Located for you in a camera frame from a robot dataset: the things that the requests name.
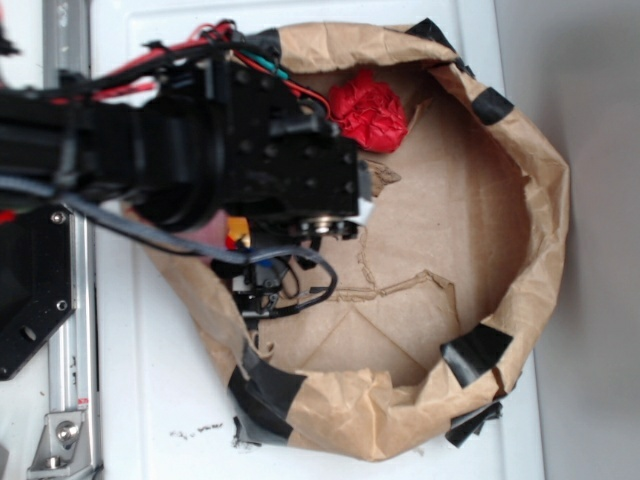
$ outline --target black tape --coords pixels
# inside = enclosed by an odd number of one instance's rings
[[[239,425],[237,435],[244,442],[286,445],[293,429],[279,418],[268,406],[254,398],[248,391],[247,382],[236,367],[229,380],[229,392],[236,403]]]
[[[435,23],[433,23],[430,18],[425,18],[422,22],[414,25],[405,33],[408,35],[413,35],[415,37],[424,38],[425,40],[437,42],[440,45],[443,45],[457,53],[456,49],[453,48],[453,45],[451,45],[451,42],[449,42],[449,40],[447,40],[447,37],[444,36],[444,33],[442,33],[442,30],[440,30],[440,28]],[[461,72],[466,72],[473,78],[475,78],[473,70],[471,70],[471,67],[469,67],[469,65],[466,65],[464,63],[462,57],[456,58],[453,63],[456,67],[458,67],[458,70],[460,70]]]
[[[20,53],[11,43],[4,37],[4,29],[0,24],[0,55],[14,55]]]
[[[245,380],[236,368],[229,381],[229,391],[236,401],[243,440],[286,444],[293,429],[285,419],[307,377],[272,367],[248,344],[242,364],[250,380]]]
[[[512,340],[512,336],[480,324],[466,335],[441,345],[440,352],[464,388],[495,367]]]
[[[264,30],[255,35],[247,36],[247,43],[255,45],[262,50],[270,53],[273,58],[278,60],[282,58],[282,47],[280,45],[280,33],[275,28]]]
[[[460,417],[456,417],[451,420],[451,430],[447,432],[445,438],[449,443],[460,448],[471,434],[480,434],[480,431],[487,420],[495,420],[501,416],[502,404],[500,402],[491,403],[486,407],[474,410],[473,412],[461,415]]]
[[[489,87],[471,102],[476,117],[484,125],[494,125],[513,111],[513,104]]]
[[[456,51],[456,49],[453,48],[453,45],[449,43],[449,40],[447,40],[447,37],[444,36],[442,30],[440,30],[440,28],[435,23],[433,23],[430,18],[425,18],[423,21],[414,25],[405,33],[408,35],[413,35],[415,37],[424,38],[426,40],[432,40],[439,43],[440,45],[444,45],[454,52]]]

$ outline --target green wire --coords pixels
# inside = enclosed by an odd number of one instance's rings
[[[275,73],[278,77],[282,78],[283,80],[289,80],[289,75],[287,75],[287,72],[277,68],[275,64],[273,64],[272,62],[265,60],[263,57],[260,57],[254,53],[247,52],[246,50],[241,50],[240,52],[243,55],[249,57],[251,60],[256,62],[261,67],[264,67],[270,72]]]

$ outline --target paper bag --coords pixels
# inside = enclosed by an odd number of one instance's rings
[[[376,210],[359,239],[323,242],[334,296],[262,321],[259,348],[206,265],[149,252],[229,386],[243,438],[367,460],[448,431],[461,443],[499,413],[556,303],[567,165],[429,20],[304,24],[251,41],[324,94],[372,69],[410,131],[393,154],[361,152]]]

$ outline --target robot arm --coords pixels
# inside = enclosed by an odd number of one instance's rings
[[[55,90],[0,89],[0,209],[31,208],[41,201],[35,195],[62,200],[104,225],[98,204],[123,199],[165,232],[156,231],[152,243],[243,266],[251,281],[237,298],[243,309],[250,305],[247,316],[301,310],[265,309],[260,297],[273,288],[251,283],[261,278],[273,286],[273,275],[256,270],[265,258],[323,266],[330,286],[302,307],[328,298],[335,272],[300,244],[323,235],[353,238],[366,222],[370,180],[355,142],[327,118],[322,97],[292,81],[229,22],[180,45],[149,47],[96,80],[65,74]],[[153,82],[140,84],[143,78]],[[104,102],[152,88],[155,97],[140,108]],[[37,195],[34,186],[48,193]],[[255,231],[267,241],[253,242],[251,252],[221,253],[166,233],[198,228],[221,209],[246,217],[252,237]],[[139,233],[150,228],[141,225]]]

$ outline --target metal bracket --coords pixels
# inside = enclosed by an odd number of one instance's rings
[[[71,478],[93,471],[85,412],[49,413],[28,480]]]

